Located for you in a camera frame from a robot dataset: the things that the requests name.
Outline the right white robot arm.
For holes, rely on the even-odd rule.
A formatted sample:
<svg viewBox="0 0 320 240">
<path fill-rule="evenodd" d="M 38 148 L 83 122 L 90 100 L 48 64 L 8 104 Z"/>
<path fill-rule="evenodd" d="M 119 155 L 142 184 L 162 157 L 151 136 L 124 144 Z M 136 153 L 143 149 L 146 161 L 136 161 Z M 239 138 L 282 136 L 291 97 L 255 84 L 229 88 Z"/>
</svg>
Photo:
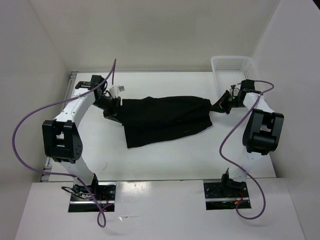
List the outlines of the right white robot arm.
<svg viewBox="0 0 320 240">
<path fill-rule="evenodd" d="M 210 110 L 229 114 L 233 108 L 247 108 L 249 116 L 242 136 L 244 164 L 236 164 L 238 170 L 229 175 L 227 170 L 221 177 L 219 191 L 230 197 L 245 187 L 247 173 L 252 165 L 269 152 L 274 152 L 279 144 L 284 115 L 272 110 L 263 98 L 263 93 L 256 90 L 256 80 L 245 79 L 239 84 L 231 85 L 222 97 L 211 106 Z"/>
</svg>

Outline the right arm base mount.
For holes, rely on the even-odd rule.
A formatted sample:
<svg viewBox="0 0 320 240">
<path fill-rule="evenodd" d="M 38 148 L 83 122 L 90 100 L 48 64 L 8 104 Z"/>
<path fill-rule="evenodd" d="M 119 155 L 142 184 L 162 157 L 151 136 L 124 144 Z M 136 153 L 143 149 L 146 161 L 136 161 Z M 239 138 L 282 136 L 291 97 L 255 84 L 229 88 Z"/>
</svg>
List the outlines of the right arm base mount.
<svg viewBox="0 0 320 240">
<path fill-rule="evenodd" d="M 233 210 L 238 203 L 239 209 L 251 209 L 247 185 L 242 189 L 223 189 L 220 180 L 204 180 L 204 197 L 207 211 Z"/>
</svg>

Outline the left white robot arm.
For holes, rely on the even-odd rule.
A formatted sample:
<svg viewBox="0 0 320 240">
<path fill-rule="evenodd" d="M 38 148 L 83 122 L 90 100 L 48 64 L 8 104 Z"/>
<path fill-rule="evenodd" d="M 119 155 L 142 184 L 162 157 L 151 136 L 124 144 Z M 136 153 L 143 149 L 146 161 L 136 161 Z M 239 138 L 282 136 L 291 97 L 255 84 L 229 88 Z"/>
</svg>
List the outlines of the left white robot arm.
<svg viewBox="0 0 320 240">
<path fill-rule="evenodd" d="M 102 76 L 93 75 L 90 81 L 78 82 L 72 100 L 62 112 L 42 124 L 44 152 L 72 176 L 73 194 L 82 193 L 89 200 L 100 194 L 98 178 L 82 157 L 84 148 L 78 126 L 90 106 L 103 110 L 108 119 L 115 120 L 116 109 L 121 105 L 120 92 L 124 89 L 114 84 L 108 87 Z"/>
</svg>

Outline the black shorts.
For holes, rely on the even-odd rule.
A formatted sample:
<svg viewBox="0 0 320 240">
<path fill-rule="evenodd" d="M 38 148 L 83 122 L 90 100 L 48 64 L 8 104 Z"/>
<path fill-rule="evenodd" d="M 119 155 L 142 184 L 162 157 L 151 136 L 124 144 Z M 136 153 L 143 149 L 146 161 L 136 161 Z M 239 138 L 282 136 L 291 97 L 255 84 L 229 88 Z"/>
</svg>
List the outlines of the black shorts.
<svg viewBox="0 0 320 240">
<path fill-rule="evenodd" d="M 197 96 L 123 99 L 116 119 L 130 148 L 198 134 L 212 126 L 211 102 Z"/>
</svg>

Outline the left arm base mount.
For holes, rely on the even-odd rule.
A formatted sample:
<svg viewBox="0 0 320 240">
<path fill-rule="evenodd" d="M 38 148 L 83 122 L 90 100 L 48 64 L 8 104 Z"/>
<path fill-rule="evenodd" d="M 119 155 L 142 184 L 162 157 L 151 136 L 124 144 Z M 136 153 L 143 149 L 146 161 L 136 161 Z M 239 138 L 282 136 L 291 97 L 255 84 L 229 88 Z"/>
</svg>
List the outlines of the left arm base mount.
<svg viewBox="0 0 320 240">
<path fill-rule="evenodd" d="M 100 182 L 96 189 L 92 190 L 92 194 L 104 212 L 115 211 L 116 187 L 116 182 Z M 82 185 L 63 186 L 62 189 L 70 194 L 69 213 L 99 212 L 96 202 Z"/>
</svg>

